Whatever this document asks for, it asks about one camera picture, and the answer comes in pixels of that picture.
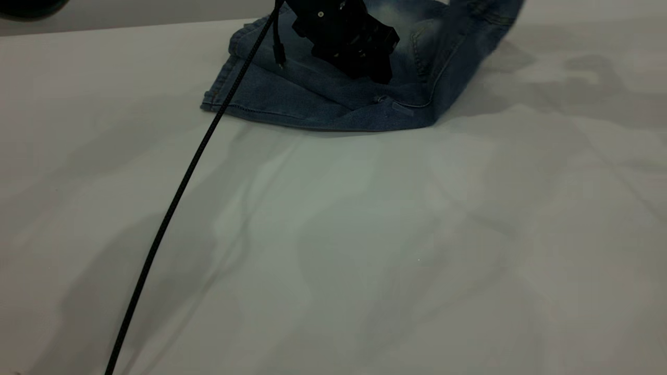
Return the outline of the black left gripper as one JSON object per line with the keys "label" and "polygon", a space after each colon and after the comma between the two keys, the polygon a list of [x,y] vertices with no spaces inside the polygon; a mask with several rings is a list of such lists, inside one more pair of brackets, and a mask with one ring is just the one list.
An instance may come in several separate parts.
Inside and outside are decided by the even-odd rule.
{"label": "black left gripper", "polygon": [[301,38],[334,54],[351,52],[365,57],[339,57],[339,69],[351,79],[366,76],[379,84],[392,79],[390,54],[400,40],[397,31],[372,17],[363,1],[287,1]]}

